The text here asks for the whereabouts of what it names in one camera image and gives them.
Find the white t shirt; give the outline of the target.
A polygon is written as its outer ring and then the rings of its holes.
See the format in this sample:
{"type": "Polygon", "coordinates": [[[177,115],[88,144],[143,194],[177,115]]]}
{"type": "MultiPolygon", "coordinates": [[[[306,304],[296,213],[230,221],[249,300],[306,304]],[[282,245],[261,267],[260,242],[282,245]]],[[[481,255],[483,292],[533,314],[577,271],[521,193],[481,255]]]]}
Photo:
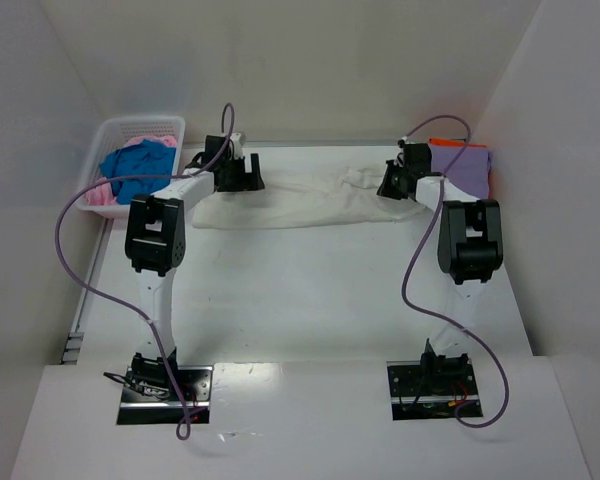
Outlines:
{"type": "Polygon", "coordinates": [[[381,197],[380,166],[346,167],[333,173],[274,172],[265,188],[215,193],[189,219],[198,229],[294,229],[406,221],[424,210],[412,200],[381,197]]]}

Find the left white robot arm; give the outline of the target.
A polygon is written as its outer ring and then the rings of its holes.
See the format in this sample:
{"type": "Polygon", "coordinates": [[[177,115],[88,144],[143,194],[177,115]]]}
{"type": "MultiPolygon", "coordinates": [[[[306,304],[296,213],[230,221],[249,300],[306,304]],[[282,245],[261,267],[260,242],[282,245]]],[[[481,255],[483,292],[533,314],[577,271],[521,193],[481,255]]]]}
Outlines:
{"type": "Polygon", "coordinates": [[[150,336],[131,362],[128,382],[134,386],[175,392],[177,347],[172,332],[172,290],[177,267],[186,252],[185,220],[196,205],[215,192],[250,192],[264,188],[259,156],[246,157],[245,135],[209,135],[204,150],[183,177],[152,194],[139,194],[130,204],[125,254],[139,285],[141,318],[150,336]]]}

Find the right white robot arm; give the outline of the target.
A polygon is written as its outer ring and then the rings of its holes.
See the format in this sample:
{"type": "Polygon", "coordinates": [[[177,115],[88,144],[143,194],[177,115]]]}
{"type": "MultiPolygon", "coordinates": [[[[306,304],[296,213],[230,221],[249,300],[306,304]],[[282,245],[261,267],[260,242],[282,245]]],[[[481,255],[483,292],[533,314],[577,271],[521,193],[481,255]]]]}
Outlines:
{"type": "Polygon", "coordinates": [[[437,260],[448,276],[444,315],[470,327],[484,285],[504,257],[500,207],[490,198],[490,152],[438,138],[402,138],[398,147],[377,194],[413,200],[439,214],[437,260]]]}

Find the folded orange t shirt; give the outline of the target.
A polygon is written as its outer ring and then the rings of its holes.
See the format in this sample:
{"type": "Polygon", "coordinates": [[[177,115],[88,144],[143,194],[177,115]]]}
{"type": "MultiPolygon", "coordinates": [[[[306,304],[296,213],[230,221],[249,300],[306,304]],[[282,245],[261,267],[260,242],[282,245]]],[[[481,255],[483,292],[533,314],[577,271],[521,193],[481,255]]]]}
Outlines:
{"type": "MultiPolygon", "coordinates": [[[[452,140],[452,139],[444,139],[444,138],[437,138],[437,137],[431,137],[428,140],[428,143],[430,145],[435,145],[435,146],[439,146],[439,147],[450,147],[450,148],[460,148],[460,147],[466,145],[464,141],[452,140]]],[[[475,143],[468,143],[466,146],[468,148],[484,148],[484,149],[488,148],[487,145],[484,145],[484,144],[475,144],[475,143]]]]}

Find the folded purple t shirt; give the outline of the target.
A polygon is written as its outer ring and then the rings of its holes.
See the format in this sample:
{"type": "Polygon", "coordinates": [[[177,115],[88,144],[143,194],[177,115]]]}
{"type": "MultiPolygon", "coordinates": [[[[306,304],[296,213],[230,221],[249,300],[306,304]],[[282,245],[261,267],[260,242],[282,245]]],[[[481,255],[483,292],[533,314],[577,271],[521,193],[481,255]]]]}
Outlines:
{"type": "MultiPolygon", "coordinates": [[[[431,151],[431,171],[442,173],[461,146],[428,144],[431,151]]],[[[468,146],[446,173],[448,179],[459,189],[480,199],[490,197],[489,174],[491,154],[484,146],[468,146]]]]}

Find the blue t shirt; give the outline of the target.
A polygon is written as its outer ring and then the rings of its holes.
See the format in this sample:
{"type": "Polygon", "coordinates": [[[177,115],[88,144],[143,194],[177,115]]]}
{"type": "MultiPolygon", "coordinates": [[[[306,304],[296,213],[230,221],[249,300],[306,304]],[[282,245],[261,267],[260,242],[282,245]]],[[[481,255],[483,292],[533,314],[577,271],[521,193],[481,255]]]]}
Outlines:
{"type": "Polygon", "coordinates": [[[112,194],[120,205],[129,205],[138,194],[153,194],[169,185],[176,148],[149,139],[109,153],[99,169],[106,178],[133,176],[111,183],[112,194]]]}

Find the white plastic basket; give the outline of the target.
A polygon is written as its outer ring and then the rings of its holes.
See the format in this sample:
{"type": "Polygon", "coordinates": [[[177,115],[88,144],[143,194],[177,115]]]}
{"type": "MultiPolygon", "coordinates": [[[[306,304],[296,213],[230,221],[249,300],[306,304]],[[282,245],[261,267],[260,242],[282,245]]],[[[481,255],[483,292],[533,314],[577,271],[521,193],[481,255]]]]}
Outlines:
{"type": "Polygon", "coordinates": [[[76,207],[106,218],[125,218],[137,194],[151,194],[178,173],[185,120],[178,116],[118,117],[98,129],[79,188],[112,179],[83,194],[76,207]]]}

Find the pink t shirt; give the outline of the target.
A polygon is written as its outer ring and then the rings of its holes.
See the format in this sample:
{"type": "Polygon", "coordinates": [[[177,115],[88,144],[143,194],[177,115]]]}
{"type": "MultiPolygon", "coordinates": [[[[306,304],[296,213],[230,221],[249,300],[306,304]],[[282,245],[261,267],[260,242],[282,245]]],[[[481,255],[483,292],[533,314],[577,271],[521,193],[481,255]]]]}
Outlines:
{"type": "MultiPolygon", "coordinates": [[[[145,136],[138,136],[138,137],[131,138],[124,144],[123,147],[139,144],[145,139],[149,139],[152,141],[158,141],[158,142],[163,143],[166,146],[175,147],[175,148],[178,145],[176,138],[171,135],[165,135],[165,136],[145,135],[145,136]]],[[[92,190],[89,190],[85,194],[87,203],[92,206],[120,205],[116,202],[116,200],[112,194],[111,183],[103,184],[98,187],[95,187],[92,190]]]]}

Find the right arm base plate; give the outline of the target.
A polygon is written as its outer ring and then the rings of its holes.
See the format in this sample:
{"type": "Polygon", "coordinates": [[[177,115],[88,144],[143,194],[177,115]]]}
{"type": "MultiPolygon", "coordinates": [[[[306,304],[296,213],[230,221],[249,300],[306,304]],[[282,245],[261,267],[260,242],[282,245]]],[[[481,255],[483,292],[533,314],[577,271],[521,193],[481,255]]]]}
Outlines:
{"type": "Polygon", "coordinates": [[[386,370],[394,421],[453,419],[457,407],[461,418],[483,417],[471,363],[427,377],[419,362],[390,362],[386,370]]]}

